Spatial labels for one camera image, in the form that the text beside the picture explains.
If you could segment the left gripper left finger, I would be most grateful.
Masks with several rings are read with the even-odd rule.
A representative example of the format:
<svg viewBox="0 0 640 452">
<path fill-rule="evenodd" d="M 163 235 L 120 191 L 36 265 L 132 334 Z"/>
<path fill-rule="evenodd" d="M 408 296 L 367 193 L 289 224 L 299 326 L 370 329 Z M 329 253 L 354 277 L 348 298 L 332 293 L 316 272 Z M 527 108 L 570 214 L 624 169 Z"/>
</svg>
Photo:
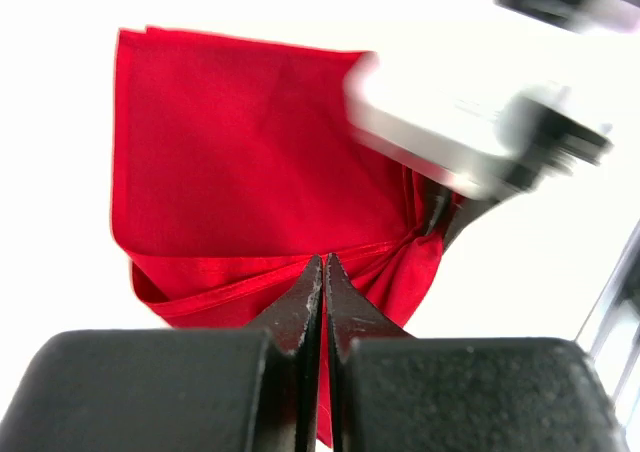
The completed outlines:
<svg viewBox="0 0 640 452">
<path fill-rule="evenodd" d="M 311 451 L 323 270 L 233 329 L 52 337 L 14 396 L 18 451 Z"/>
</svg>

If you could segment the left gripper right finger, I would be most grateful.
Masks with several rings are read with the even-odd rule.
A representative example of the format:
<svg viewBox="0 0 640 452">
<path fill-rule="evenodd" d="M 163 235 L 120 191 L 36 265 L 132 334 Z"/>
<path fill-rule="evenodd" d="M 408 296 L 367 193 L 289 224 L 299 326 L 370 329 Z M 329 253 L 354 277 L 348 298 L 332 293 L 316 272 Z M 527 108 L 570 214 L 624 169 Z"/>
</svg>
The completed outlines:
<svg viewBox="0 0 640 452">
<path fill-rule="evenodd" d="M 559 338 L 419 339 L 326 262 L 337 451 L 624 451 L 587 354 Z"/>
</svg>

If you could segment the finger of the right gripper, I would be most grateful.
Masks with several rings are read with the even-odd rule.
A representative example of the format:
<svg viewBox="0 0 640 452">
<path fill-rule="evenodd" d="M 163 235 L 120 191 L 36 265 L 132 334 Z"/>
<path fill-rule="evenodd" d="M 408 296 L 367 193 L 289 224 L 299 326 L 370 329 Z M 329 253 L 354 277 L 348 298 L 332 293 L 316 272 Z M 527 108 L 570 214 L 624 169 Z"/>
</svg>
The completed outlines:
<svg viewBox="0 0 640 452">
<path fill-rule="evenodd" d="M 464 228 L 495 206 L 494 197 L 465 198 L 433 181 L 427 182 L 424 198 L 427 205 L 424 235 L 436 232 L 444 247 L 449 247 Z"/>
</svg>

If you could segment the red cloth napkin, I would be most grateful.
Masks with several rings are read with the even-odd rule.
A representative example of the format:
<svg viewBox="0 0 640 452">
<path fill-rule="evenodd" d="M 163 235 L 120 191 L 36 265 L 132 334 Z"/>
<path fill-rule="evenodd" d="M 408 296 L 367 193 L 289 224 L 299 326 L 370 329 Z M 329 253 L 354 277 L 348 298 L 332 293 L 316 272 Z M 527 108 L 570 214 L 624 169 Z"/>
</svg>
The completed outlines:
<svg viewBox="0 0 640 452">
<path fill-rule="evenodd" d="M 178 328 L 241 327 L 336 254 L 404 325 L 444 253 L 428 181 L 352 138 L 362 58 L 149 27 L 115 54 L 112 232 L 138 299 Z"/>
</svg>

